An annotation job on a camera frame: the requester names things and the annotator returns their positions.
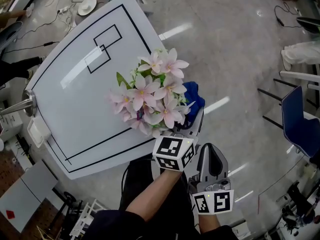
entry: white plate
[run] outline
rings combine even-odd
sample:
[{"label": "white plate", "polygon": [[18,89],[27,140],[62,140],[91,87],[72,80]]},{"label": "white plate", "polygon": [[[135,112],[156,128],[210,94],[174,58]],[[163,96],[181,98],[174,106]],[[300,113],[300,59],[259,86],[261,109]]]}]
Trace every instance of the white plate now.
[{"label": "white plate", "polygon": [[78,14],[81,16],[88,15],[91,13],[97,5],[97,0],[83,0],[79,5]]}]

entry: green leaf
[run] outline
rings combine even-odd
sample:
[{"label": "green leaf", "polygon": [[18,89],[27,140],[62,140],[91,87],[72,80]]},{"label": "green leaf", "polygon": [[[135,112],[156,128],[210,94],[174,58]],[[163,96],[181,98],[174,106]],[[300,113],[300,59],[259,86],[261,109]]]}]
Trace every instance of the green leaf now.
[{"label": "green leaf", "polygon": [[146,78],[146,76],[150,76],[151,74],[152,68],[145,70],[145,71],[141,71],[140,74],[141,76],[143,76],[144,78]]},{"label": "green leaf", "polygon": [[161,74],[161,75],[159,75],[159,77],[158,77],[158,78],[160,78],[161,86],[164,86],[164,80],[166,79],[165,74]]},{"label": "green leaf", "polygon": [[120,86],[120,84],[121,84],[122,82],[124,82],[124,83],[125,83],[125,86],[126,86],[126,88],[127,88],[128,90],[129,90],[129,89],[132,89],[131,86],[127,83],[127,81],[124,79],[124,77],[123,77],[119,72],[116,73],[116,79],[117,79],[117,81],[118,81],[119,86]]},{"label": "green leaf", "polygon": [[143,59],[141,60],[141,65],[148,64],[148,62],[145,62]]}]

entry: power strip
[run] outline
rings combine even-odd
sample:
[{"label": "power strip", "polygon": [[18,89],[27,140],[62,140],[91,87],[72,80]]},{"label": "power strip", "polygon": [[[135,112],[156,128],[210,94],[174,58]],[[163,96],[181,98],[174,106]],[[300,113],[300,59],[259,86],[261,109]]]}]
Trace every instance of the power strip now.
[{"label": "power strip", "polygon": [[58,10],[58,14],[64,14],[65,12],[69,11],[69,6],[63,7]]}]

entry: pegboard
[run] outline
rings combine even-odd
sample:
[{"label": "pegboard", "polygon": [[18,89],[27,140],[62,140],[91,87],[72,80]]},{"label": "pegboard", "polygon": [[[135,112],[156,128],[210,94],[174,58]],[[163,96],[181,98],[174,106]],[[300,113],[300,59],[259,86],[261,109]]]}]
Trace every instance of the pegboard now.
[{"label": "pegboard", "polygon": [[[11,151],[0,152],[0,197],[24,174],[22,167],[18,163],[14,164],[12,162],[14,157]],[[47,229],[57,212],[58,210],[45,199],[22,233],[19,233],[0,213],[0,231],[8,240],[39,240],[41,237],[37,225],[43,230]],[[61,215],[51,230],[53,236],[58,234],[63,220],[64,215]]]}]

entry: red sticker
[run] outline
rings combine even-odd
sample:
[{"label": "red sticker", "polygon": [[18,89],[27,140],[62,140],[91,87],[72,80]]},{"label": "red sticker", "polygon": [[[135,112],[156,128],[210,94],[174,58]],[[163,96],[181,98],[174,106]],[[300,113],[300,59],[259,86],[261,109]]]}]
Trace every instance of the red sticker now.
[{"label": "red sticker", "polygon": [[8,219],[14,219],[15,218],[15,213],[11,210],[6,210],[6,216],[8,217]]}]

